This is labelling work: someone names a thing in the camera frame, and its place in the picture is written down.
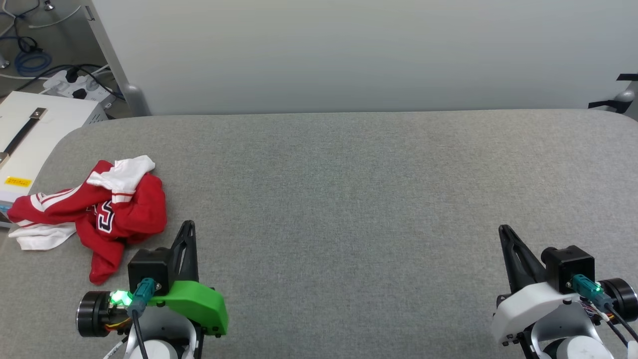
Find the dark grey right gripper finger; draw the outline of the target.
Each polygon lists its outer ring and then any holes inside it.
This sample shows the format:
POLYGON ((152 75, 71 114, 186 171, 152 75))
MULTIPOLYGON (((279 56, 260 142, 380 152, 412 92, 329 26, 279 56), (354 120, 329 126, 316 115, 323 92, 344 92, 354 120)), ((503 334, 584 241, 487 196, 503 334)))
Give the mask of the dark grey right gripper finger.
POLYGON ((524 261, 528 273, 528 285, 545 282, 545 267, 523 241, 522 243, 519 257, 523 261, 523 257, 525 256, 524 261))
POLYGON ((519 257, 520 246, 523 243, 510 225, 500 225, 498 233, 510 291, 511 293, 516 293, 528 285, 528 273, 524 261, 525 256, 523 257, 523 261, 519 257))

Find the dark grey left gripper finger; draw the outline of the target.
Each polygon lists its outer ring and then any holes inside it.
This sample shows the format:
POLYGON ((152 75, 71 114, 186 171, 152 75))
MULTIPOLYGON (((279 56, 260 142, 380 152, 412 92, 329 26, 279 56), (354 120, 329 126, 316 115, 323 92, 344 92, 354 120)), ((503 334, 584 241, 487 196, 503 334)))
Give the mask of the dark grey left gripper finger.
POLYGON ((180 280, 181 273, 183 271, 184 263, 187 263, 187 250, 188 250, 188 222, 184 221, 178 230, 178 234, 175 237, 173 244, 170 248, 171 260, 169 268, 172 272, 171 288, 173 283, 180 280))
POLYGON ((199 282, 196 229, 193 221, 187 221, 186 242, 186 278, 199 282))

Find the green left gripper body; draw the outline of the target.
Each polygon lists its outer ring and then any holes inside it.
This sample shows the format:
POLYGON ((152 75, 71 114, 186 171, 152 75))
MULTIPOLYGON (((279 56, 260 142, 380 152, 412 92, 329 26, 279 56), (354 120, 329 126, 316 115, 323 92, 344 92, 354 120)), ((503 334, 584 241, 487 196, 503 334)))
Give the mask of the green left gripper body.
MULTIPOLYGON (((80 336, 105 337, 111 332, 129 334, 133 322, 127 308, 132 293, 124 290, 86 293, 77 309, 80 336)), ((151 298, 144 313, 150 313, 151 307, 170 309, 198 325, 206 336, 221 337, 227 333, 229 317, 223 296, 198 282, 174 282, 167 295, 151 298)))

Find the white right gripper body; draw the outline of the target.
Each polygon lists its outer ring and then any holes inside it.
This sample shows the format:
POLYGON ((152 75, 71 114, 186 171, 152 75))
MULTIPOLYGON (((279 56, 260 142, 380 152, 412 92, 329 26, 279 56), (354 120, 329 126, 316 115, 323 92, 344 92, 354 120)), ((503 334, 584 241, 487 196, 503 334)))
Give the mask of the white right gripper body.
POLYGON ((563 295, 547 282, 528 285, 499 302, 491 334, 504 346, 603 345, 578 293, 563 295))

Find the red and white basketball jersey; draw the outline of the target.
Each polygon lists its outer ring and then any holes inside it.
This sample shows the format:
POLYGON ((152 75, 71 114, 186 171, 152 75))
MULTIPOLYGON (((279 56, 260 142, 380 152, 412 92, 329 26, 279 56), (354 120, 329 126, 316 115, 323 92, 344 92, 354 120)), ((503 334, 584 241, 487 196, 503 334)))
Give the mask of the red and white basketball jersey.
POLYGON ((91 250, 89 281, 102 285, 118 271, 127 245, 164 231, 166 195, 147 155, 98 161, 78 186, 16 199, 9 237, 25 251, 59 247, 73 234, 91 250))

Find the grey metal partition foot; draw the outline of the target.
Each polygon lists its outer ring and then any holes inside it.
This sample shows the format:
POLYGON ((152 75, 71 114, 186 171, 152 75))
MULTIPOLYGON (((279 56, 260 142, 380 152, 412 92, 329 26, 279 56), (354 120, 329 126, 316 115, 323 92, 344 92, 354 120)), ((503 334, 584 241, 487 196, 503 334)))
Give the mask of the grey metal partition foot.
POLYGON ((636 95, 636 92, 632 89, 626 89, 618 93, 615 98, 613 98, 615 113, 624 114, 637 98, 638 95, 636 95))
POLYGON ((151 116, 152 112, 147 104, 146 98, 139 86, 134 84, 126 84, 121 87, 123 97, 134 117, 151 116))

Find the white equipment case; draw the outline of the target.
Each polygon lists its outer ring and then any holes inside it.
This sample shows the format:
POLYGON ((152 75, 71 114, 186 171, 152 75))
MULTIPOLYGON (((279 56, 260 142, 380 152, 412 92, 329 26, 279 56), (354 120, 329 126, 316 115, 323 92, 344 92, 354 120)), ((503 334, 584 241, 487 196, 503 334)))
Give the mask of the white equipment case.
POLYGON ((0 100, 0 152, 39 107, 48 111, 0 170, 0 228, 10 227, 7 211, 18 197, 29 193, 58 142, 73 130, 107 120, 98 102, 14 91, 0 100), (28 188, 6 185, 7 177, 27 178, 32 184, 28 188))

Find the white power strip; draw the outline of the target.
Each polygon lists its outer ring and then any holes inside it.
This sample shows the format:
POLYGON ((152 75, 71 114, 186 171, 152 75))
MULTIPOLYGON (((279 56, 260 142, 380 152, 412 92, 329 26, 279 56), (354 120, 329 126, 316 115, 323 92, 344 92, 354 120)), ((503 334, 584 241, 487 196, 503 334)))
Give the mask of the white power strip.
POLYGON ((86 71, 80 70, 78 72, 78 80, 73 84, 66 82, 65 75, 66 70, 61 70, 54 75, 50 75, 49 79, 43 84, 43 94, 72 98, 73 91, 84 88, 87 91, 87 98, 85 100, 98 102, 102 105, 103 109, 112 107, 116 96, 111 93, 110 88, 102 86, 94 74, 89 75, 86 71))

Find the white partition screen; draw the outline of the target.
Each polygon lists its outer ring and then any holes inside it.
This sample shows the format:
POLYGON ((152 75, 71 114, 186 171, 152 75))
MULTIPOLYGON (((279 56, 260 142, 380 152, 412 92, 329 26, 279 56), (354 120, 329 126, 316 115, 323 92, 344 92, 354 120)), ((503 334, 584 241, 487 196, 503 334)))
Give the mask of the white partition screen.
POLYGON ((638 71, 638 0, 82 0, 152 115, 584 109, 638 71))

